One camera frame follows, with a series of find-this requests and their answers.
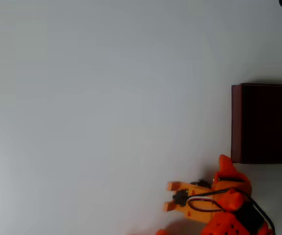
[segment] black wire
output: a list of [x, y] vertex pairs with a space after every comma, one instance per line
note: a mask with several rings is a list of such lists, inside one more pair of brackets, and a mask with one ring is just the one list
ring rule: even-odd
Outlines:
[[[201, 208], [197, 208], [195, 206], [193, 206], [193, 204], [191, 204], [193, 201], [203, 201], [203, 202], [212, 202], [213, 204], [215, 204], [219, 209], [214, 209], [214, 210], [208, 210], [208, 209], [201, 209]], [[225, 209], [214, 199], [207, 199], [207, 198], [192, 198], [191, 200], [188, 201], [188, 205], [191, 209], [198, 211], [198, 212], [220, 212], [220, 211], [224, 211]]]
[[276, 235], [276, 228], [272, 222], [272, 220], [270, 219], [270, 217], [266, 214], [266, 212], [263, 211], [263, 209], [258, 205], [258, 203], [250, 196], [248, 195], [246, 192], [238, 189], [238, 188], [234, 188], [236, 191], [242, 193], [243, 195], [245, 195], [249, 201], [256, 207], [256, 209], [263, 215], [263, 217], [268, 221], [268, 223], [270, 224], [271, 226], [271, 229], [272, 229], [272, 232], [273, 232], [273, 235]]
[[[215, 195], [215, 194], [220, 194], [220, 193], [225, 193], [227, 191], [229, 191], [230, 189], [232, 188], [226, 188], [226, 189], [221, 189], [221, 190], [217, 190], [217, 191], [212, 191], [212, 192], [206, 192], [206, 193], [201, 193], [201, 194], [197, 194], [197, 195], [194, 195], [194, 197], [203, 197], [203, 196], [209, 196], [209, 195]], [[271, 226], [271, 229], [272, 229], [272, 232], [273, 232], [273, 235], [276, 235], [276, 229], [275, 229], [275, 226], [272, 222], [272, 220], [270, 219], [270, 217], [266, 214], [266, 212], [263, 211], [263, 209], [257, 204], [257, 202], [250, 196], [248, 195], [246, 192], [238, 189], [238, 188], [234, 188], [237, 192], [240, 192], [242, 193], [243, 195], [245, 195], [249, 201], [256, 207], [256, 209], [262, 214], [262, 216], [268, 221], [268, 223], [270, 224]], [[188, 205], [191, 209], [195, 210], [195, 207], [192, 207], [191, 205], [191, 202], [192, 200], [190, 200], [188, 202]]]

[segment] dark brown box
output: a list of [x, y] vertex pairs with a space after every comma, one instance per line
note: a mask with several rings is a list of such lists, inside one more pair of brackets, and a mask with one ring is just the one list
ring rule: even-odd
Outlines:
[[232, 86], [231, 158], [235, 163], [282, 163], [282, 85]]

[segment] white surface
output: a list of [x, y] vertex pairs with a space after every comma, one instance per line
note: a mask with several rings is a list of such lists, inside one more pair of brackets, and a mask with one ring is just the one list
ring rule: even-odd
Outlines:
[[[0, 0], [0, 235], [153, 234], [229, 154], [231, 85], [279, 77], [277, 0]], [[242, 167], [282, 235], [282, 166]]]

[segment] orange robotic arm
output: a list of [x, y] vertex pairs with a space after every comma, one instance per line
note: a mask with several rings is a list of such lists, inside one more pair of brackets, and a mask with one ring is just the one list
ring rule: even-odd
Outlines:
[[212, 186], [204, 181], [170, 182], [168, 190], [174, 192], [173, 200], [165, 203], [164, 210], [180, 211], [188, 219], [208, 223], [202, 235], [275, 235], [272, 221], [250, 197], [248, 178], [237, 172], [225, 155], [220, 156], [219, 164]]

